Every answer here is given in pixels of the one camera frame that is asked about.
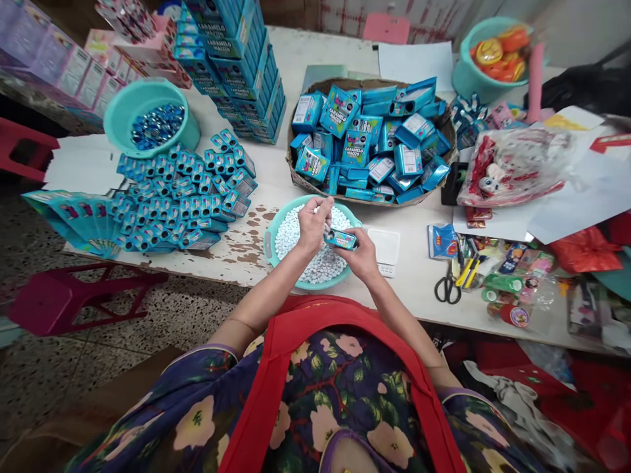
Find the digital scale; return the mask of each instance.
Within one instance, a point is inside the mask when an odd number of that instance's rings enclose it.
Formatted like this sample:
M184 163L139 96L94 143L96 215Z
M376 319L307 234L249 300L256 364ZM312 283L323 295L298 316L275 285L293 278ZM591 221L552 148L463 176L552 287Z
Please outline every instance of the digital scale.
M396 276L396 262L399 259L401 235L397 232L376 228L367 229L368 236L375 244L377 267L383 277Z

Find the white table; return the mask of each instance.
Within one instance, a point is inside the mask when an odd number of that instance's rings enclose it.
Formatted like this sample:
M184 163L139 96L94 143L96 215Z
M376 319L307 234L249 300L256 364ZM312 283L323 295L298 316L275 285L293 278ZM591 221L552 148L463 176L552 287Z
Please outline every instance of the white table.
M230 224L222 241L208 252L174 252L149 256L121 252L117 262L246 287L254 286L271 270L262 248L268 223L279 208L305 193L304 189L292 184L285 154L290 115L300 96L307 65L345 64L348 70L378 75L379 59L377 52L372 49L372 43L367 41L287 28L268 29L283 78L287 112L276 146L243 143L256 162L256 180L259 184L250 196L252 205L248 215ZM560 71L548 68L546 79L556 76ZM512 98L512 101L519 103L524 92L514 91L508 99ZM209 97L200 95L196 90L185 91L185 94L202 130L202 139L197 148L197 152L201 153L210 147L209 137L228 126L228 123L216 112ZM441 95L449 100L453 97L453 94ZM598 345L567 333L566 315L562 307L552 316L548 333L541 335L513 327L503 321L492 320L486 313L486 302L480 297L479 291L463 294L456 305L438 302L434 297L434 286L444 276L446 264L428 257L427 225L450 223L453 212L452 208L440 205L439 192L432 194L420 205L398 209L347 202L345 204L364 225L390 229L401 234L396 278L389 282L418 319L567 348L602 351ZM64 250L91 256L69 244L66 244ZM363 305L374 307L368 290L353 275L325 292L352 298Z

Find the floral dress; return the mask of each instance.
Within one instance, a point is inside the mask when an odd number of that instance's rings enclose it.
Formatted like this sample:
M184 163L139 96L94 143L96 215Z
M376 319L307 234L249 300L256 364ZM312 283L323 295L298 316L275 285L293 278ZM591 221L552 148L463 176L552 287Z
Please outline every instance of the floral dress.
M238 360L208 344L171 363L151 392L81 451L68 472L218 471L262 357L264 337ZM360 330L315 333L292 354L262 471L331 471L341 438L382 472L433 471L402 362ZM499 412L475 392L439 393L470 472L543 472Z

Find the yellow tool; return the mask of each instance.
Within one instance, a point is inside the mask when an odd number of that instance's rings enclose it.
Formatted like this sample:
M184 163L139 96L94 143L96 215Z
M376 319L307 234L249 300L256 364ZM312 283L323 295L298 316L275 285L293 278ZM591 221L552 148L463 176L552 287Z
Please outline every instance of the yellow tool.
M471 270L471 272L469 273L469 276L467 277L467 282L465 283L465 289L468 289L471 286L471 283L473 282L473 277L475 276L475 273L478 272L478 266L480 265L480 256L476 255L475 258L473 258L475 261L475 265L473 266L473 269Z
M460 277L456 281L456 286L457 287L460 287L460 286L462 286L462 284L465 283L465 279L467 278L467 275L469 274L469 270L471 268L471 264L473 263L474 259L475 258L470 258L470 259L467 260L467 265L465 266L465 269L462 271L462 273L460 273Z

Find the red apron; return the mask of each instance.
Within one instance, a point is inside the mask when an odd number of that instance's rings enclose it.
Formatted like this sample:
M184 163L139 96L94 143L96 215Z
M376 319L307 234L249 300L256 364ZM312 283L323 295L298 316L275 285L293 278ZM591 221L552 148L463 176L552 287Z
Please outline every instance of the red apron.
M318 314L312 310L318 307ZM223 455L219 473L261 471L285 389L291 354L314 333L335 325L359 327L390 348L406 366L413 404L437 473L465 472L442 405L419 356L378 319L377 312L336 296L287 299L269 321L261 364Z

